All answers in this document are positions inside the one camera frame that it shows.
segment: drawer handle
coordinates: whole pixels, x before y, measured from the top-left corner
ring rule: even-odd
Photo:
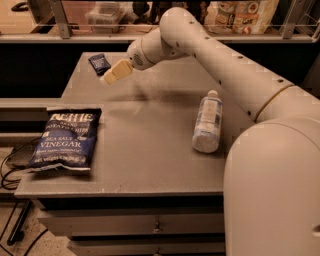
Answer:
[[[159,248],[157,249],[156,253],[153,254],[153,256],[162,256],[162,255],[160,254],[160,249],[159,249]]]
[[[154,229],[153,229],[152,233],[153,234],[160,234],[160,233],[162,233],[162,231],[163,231],[163,229],[160,228],[160,222],[156,222],[154,224]]]

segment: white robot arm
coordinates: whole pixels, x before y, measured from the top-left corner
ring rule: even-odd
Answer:
[[[320,254],[320,101],[211,38],[182,8],[128,49],[136,69],[193,56],[257,124],[233,144],[224,176],[228,256]]]

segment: blue chip bag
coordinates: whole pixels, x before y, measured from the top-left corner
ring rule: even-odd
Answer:
[[[101,109],[48,111],[49,121],[28,164],[32,171],[89,171]]]

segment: drawer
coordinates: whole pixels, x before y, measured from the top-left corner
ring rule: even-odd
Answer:
[[[42,211],[39,221],[56,236],[224,233],[215,209]]]
[[[222,237],[195,236],[141,239],[100,239],[69,241],[68,249],[77,256],[97,255],[224,255]]]

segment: bottle cap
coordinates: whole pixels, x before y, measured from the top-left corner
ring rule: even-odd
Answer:
[[[208,92],[209,97],[218,97],[218,92],[215,90],[211,90]]]

